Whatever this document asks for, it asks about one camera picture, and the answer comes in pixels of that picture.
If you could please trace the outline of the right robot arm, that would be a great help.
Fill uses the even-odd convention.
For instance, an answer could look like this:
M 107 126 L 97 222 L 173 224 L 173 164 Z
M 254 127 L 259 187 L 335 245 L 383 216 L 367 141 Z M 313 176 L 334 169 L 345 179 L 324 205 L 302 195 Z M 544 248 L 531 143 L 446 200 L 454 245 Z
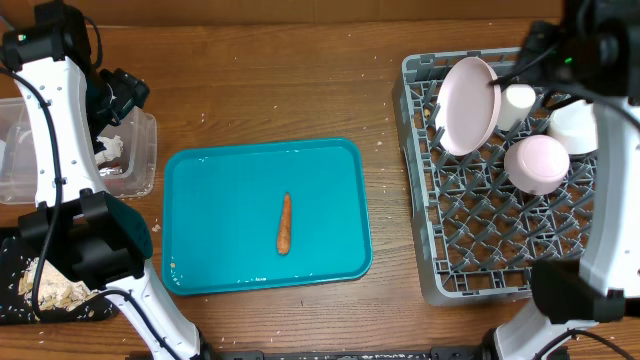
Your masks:
M 600 323 L 639 314 L 639 4 L 566 1 L 557 25 L 535 22 L 513 70 L 550 92 L 593 103 L 594 213 L 578 260 L 537 260 L 531 300 L 488 331 L 479 359 L 564 358 L 559 346 Z

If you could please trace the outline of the orange carrot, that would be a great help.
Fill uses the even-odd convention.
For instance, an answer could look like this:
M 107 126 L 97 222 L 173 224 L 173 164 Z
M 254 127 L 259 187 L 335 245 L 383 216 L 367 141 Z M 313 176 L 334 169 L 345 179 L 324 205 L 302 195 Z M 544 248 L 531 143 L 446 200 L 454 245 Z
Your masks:
M 291 224 L 292 224 L 292 201 L 289 193 L 286 193 L 283 200 L 283 209 L 277 236 L 277 251 L 279 255 L 285 256 L 291 249 Z

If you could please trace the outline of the white cup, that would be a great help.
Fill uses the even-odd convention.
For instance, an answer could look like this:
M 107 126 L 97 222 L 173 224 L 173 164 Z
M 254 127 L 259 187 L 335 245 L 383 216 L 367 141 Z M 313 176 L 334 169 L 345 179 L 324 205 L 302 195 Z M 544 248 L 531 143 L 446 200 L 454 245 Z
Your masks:
M 516 123 L 523 122 L 535 104 L 536 93 L 526 84 L 509 85 L 501 94 L 501 106 L 496 126 L 509 131 Z

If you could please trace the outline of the white bowl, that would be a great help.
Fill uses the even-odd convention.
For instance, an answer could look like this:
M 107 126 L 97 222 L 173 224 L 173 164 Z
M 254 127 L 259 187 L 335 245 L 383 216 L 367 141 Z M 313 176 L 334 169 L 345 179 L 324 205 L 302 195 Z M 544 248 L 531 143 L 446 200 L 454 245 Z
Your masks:
M 569 155 L 598 149 L 597 124 L 593 105 L 584 100 L 554 110 L 548 118 L 547 135 L 561 143 Z

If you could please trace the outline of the food scraps rice pile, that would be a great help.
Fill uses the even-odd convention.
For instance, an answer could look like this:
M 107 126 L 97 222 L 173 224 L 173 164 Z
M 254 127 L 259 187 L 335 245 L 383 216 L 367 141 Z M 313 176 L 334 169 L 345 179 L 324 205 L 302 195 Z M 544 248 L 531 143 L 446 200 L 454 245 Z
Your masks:
M 34 288 L 38 263 L 38 257 L 29 260 L 27 268 L 18 282 L 18 295 L 28 305 L 32 302 L 31 293 Z M 72 311 L 85 301 L 93 298 L 97 293 L 97 290 L 90 290 L 82 282 L 69 281 L 49 261 L 45 263 L 38 292 L 38 303 L 42 311 L 57 309 Z

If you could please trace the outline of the large white round plate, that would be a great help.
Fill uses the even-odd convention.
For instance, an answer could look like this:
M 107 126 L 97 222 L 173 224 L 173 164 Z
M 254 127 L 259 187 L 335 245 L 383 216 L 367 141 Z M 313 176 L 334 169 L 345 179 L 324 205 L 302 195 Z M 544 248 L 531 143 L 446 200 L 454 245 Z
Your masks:
M 478 57 L 458 61 L 440 88 L 435 117 L 443 129 L 442 147 L 454 156 L 467 155 L 482 146 L 493 132 L 501 105 L 501 91 L 492 85 L 494 70 Z

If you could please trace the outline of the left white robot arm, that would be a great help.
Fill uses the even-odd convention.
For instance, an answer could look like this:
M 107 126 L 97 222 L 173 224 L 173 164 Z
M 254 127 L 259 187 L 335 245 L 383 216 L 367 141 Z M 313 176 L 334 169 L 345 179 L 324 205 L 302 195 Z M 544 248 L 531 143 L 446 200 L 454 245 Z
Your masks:
M 96 154 L 99 135 L 144 105 L 149 88 L 101 65 L 95 23 L 61 1 L 39 4 L 32 26 L 6 32 L 1 71 L 17 84 L 32 131 L 36 208 L 17 232 L 68 280 L 125 315 L 155 359 L 210 359 L 198 327 L 177 308 L 152 264 L 139 212 L 111 195 Z

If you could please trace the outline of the white napkin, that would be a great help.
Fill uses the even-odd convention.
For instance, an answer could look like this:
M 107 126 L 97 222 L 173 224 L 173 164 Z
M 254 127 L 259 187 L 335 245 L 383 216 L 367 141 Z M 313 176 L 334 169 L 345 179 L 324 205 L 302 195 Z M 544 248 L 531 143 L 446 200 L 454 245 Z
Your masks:
M 95 155 L 98 166 L 113 161 L 122 155 L 124 143 L 119 135 L 113 138 L 99 136 L 97 140 L 104 146 L 104 149 Z

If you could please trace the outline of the small white round plate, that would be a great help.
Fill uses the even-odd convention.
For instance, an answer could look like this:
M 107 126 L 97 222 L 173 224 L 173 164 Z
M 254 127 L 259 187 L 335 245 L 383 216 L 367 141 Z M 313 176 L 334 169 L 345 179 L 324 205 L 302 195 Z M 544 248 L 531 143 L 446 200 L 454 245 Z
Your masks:
M 564 146 L 546 135 L 530 136 L 513 144 L 504 157 L 509 181 L 533 195 L 555 191 L 568 173 L 569 165 Z

